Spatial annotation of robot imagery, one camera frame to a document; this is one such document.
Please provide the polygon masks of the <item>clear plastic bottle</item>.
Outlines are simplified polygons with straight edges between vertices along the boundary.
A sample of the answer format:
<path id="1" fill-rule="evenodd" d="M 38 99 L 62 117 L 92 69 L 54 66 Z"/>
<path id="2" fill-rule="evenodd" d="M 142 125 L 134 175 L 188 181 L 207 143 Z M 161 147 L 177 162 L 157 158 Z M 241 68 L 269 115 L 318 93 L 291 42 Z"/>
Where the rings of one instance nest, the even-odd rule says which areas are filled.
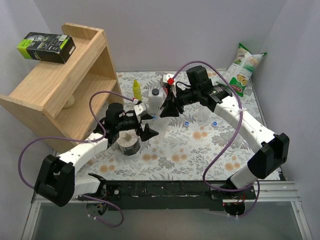
<path id="1" fill-rule="evenodd" d="M 197 122 L 209 122 L 212 111 L 207 107 L 200 105 L 195 113 L 195 120 Z"/>
<path id="2" fill-rule="evenodd" d="M 241 145 L 245 142 L 245 139 L 238 134 L 235 139 L 233 140 L 233 142 L 231 143 L 231 145 L 228 148 L 229 152 L 235 152 L 238 149 L 240 149 Z"/>
<path id="3" fill-rule="evenodd" d="M 163 117 L 161 118 L 160 116 L 157 116 L 156 119 L 153 122 L 152 129 L 156 132 L 158 132 L 157 136 L 154 136 L 150 139 L 151 144 L 160 144 L 162 140 L 164 139 L 167 128 L 169 124 L 169 118 L 168 117 Z"/>

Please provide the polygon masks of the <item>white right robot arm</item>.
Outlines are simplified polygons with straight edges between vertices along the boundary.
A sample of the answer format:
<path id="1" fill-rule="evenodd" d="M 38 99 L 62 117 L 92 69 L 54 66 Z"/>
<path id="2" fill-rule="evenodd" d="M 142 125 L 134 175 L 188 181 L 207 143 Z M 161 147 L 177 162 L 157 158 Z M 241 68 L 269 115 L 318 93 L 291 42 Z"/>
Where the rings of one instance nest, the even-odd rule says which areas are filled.
<path id="1" fill-rule="evenodd" d="M 160 117 L 178 117 L 184 112 L 184 106 L 200 103 L 228 122 L 235 129 L 235 136 L 241 135 L 254 155 L 224 185 L 216 188 L 237 199 L 256 180 L 264 180 L 286 162 L 290 139 L 285 133 L 276 134 L 258 122 L 242 107 L 239 96 L 230 88 L 212 83 L 203 66 L 192 67 L 186 74 L 189 85 L 185 89 L 178 87 L 174 75 L 162 77 L 160 84 L 167 90 L 167 96 Z"/>

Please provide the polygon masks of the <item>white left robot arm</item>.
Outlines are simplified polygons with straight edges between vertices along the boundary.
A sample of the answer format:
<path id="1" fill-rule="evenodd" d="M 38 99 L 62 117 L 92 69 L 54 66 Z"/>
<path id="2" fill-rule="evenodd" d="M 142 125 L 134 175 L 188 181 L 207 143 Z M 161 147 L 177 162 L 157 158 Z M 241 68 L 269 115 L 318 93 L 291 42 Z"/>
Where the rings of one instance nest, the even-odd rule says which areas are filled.
<path id="1" fill-rule="evenodd" d="M 120 132 L 133 130 L 145 142 L 159 133 L 142 126 L 143 120 L 151 120 L 144 103 L 136 104 L 133 110 L 124 111 L 120 103 L 111 103 L 105 117 L 86 139 L 67 152 L 58 156 L 48 155 L 42 162 L 34 191 L 56 204 L 65 206 L 73 197 L 89 195 L 101 200 L 107 195 L 107 181 L 94 173 L 77 177 L 77 172 L 97 154 L 107 150 L 119 138 Z"/>

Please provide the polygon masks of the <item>white bottle black cap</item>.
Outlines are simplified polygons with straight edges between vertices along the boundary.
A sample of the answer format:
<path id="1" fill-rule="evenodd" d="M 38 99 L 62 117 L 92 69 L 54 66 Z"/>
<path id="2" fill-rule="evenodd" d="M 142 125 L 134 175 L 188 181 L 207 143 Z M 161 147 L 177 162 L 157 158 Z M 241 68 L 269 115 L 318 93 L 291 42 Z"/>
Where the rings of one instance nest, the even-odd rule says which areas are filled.
<path id="1" fill-rule="evenodd" d="M 158 88 L 153 88 L 148 92 L 148 111 L 151 115 L 156 115 L 164 102 L 164 93 Z"/>

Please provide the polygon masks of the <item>yellow squeeze bottle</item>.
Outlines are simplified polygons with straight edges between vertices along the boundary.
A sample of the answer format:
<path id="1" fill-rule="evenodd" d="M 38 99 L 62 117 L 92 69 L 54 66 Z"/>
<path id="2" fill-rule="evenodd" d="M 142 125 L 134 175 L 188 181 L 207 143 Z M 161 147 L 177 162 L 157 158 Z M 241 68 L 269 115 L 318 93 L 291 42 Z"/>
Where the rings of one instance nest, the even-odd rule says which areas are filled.
<path id="1" fill-rule="evenodd" d="M 141 86 L 136 79 L 133 81 L 132 91 L 134 98 L 142 101 Z"/>

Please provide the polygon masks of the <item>green chips bag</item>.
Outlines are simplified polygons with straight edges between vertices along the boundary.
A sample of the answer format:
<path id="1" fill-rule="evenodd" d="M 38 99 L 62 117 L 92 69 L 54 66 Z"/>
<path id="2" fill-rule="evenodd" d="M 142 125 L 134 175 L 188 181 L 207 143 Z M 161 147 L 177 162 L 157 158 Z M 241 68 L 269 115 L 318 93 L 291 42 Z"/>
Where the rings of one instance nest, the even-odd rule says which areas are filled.
<path id="1" fill-rule="evenodd" d="M 266 55 L 267 52 L 252 54 L 243 44 L 238 44 L 236 58 L 227 69 L 224 78 L 240 97 L 244 96 L 244 90 L 253 72 Z"/>

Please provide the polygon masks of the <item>floral table mat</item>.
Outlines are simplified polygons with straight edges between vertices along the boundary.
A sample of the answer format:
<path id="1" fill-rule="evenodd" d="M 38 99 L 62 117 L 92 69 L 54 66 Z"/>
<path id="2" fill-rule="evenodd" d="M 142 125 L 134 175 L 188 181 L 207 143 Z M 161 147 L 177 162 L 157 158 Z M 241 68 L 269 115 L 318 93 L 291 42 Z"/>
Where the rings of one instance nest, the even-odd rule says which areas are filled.
<path id="1" fill-rule="evenodd" d="M 122 154 L 114 144 L 77 174 L 94 173 L 106 180 L 120 181 L 226 180 L 247 164 L 253 151 L 246 141 L 235 152 L 223 151 L 233 128 L 213 113 L 209 121 L 197 122 L 198 108 L 196 103 L 186 106 L 181 116 L 172 118 L 160 144 L 142 142 L 139 151 L 131 156 Z"/>

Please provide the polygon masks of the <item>cream object under shelf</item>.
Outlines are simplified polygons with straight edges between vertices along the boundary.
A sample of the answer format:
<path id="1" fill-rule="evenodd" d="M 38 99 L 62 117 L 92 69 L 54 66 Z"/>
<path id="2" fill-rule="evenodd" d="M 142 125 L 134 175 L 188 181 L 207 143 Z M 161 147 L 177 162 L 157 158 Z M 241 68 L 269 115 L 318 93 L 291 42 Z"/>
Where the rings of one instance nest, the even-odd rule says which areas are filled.
<path id="1" fill-rule="evenodd" d="M 75 102 L 75 97 L 71 95 L 70 98 L 64 104 L 63 109 L 70 108 L 74 104 L 74 102 Z"/>

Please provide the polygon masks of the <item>wooden shelf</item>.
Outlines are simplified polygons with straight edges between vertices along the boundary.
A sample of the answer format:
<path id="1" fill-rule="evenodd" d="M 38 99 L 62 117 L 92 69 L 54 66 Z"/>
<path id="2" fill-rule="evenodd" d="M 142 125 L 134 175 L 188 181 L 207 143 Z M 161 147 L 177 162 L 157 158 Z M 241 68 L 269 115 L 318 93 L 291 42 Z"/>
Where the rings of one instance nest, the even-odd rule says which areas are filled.
<path id="1" fill-rule="evenodd" d="M 65 64 L 41 61 L 1 105 L 57 152 L 89 136 L 105 102 L 123 103 L 105 31 L 74 23 L 62 26 L 76 49 Z M 74 96 L 74 104 L 63 108 Z"/>

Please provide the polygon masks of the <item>black green box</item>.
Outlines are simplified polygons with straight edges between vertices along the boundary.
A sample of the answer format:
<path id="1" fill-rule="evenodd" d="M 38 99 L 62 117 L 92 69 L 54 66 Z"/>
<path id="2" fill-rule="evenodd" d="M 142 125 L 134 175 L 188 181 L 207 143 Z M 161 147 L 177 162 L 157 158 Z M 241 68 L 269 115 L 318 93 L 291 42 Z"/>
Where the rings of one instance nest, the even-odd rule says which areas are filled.
<path id="1" fill-rule="evenodd" d="M 25 59 L 65 64 L 76 45 L 70 35 L 29 32 L 16 49 Z"/>

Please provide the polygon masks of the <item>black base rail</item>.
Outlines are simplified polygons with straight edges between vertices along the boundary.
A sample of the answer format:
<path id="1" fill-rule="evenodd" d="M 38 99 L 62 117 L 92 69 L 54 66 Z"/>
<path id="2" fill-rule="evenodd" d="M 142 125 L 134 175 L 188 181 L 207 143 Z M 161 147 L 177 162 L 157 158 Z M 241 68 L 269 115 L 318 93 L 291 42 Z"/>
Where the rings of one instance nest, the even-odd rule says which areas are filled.
<path id="1" fill-rule="evenodd" d="M 105 181 L 90 197 L 109 201 L 122 210 L 205 209 L 223 211 L 223 201 L 239 205 L 254 200 L 253 187 L 240 192 L 218 191 L 199 180 Z"/>

